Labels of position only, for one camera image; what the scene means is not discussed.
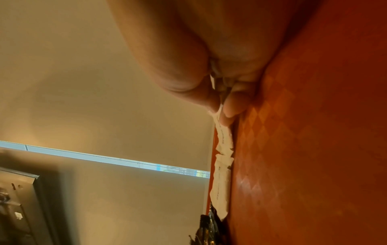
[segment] checkered pattern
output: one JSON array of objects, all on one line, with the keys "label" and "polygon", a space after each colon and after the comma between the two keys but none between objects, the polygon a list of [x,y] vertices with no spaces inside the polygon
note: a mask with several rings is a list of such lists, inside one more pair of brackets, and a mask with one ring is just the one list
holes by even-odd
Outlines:
[{"label": "checkered pattern", "polygon": [[387,244],[387,1],[324,1],[235,129],[239,244]]}]

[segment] skin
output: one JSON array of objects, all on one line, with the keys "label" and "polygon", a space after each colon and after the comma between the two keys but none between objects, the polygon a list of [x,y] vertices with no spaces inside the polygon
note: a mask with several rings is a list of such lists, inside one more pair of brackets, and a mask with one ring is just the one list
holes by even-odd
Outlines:
[{"label": "skin", "polygon": [[[229,126],[251,103],[297,0],[108,0],[127,44],[165,91]],[[210,74],[216,78],[213,90]]]}]

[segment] blue light strip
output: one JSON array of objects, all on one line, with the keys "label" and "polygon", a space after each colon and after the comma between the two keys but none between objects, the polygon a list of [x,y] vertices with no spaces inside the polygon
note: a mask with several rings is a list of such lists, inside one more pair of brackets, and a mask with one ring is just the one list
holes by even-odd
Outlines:
[{"label": "blue light strip", "polygon": [[45,148],[45,147],[36,147],[33,145],[17,144],[17,143],[1,141],[1,140],[0,140],[0,147],[20,150],[20,151],[30,151],[35,153],[59,156],[59,157],[68,157],[68,158],[74,158],[74,159],[80,159],[80,160],[96,161],[100,163],[115,164],[115,165],[121,165],[121,166],[133,167],[133,168],[142,168],[142,169],[168,172],[168,173],[174,173],[174,174],[189,175],[189,176],[195,176],[200,178],[207,178],[207,179],[210,178],[209,171],[174,167],[174,166],[155,164],[155,163],[147,163],[143,161],[134,161],[134,160],[128,160],[128,159],[122,159],[122,158],[116,158],[116,157],[106,157],[106,156],[74,152],[74,151],[64,151],[64,150],[51,149],[51,148]]}]

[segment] paper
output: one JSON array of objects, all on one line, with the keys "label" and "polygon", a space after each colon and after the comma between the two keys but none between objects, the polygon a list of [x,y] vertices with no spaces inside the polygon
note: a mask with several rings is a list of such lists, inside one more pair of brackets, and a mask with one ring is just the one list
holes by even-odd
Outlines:
[{"label": "paper", "polygon": [[219,117],[223,105],[219,111],[212,115],[215,122],[215,127],[218,132],[219,143],[216,150],[219,154],[216,155],[214,182],[210,192],[212,205],[217,211],[220,220],[224,220],[229,212],[230,187],[231,187],[231,169],[234,159],[233,154],[233,137],[230,128],[220,124]]}]

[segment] beige wall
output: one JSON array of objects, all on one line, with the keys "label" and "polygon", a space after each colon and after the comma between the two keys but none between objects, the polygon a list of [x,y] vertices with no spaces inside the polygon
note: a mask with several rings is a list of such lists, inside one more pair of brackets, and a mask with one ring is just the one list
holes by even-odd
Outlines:
[{"label": "beige wall", "polygon": [[212,132],[140,71],[104,0],[0,1],[0,140],[207,170]]},{"label": "beige wall", "polygon": [[208,179],[0,148],[0,166],[38,174],[64,245],[188,244]]}]

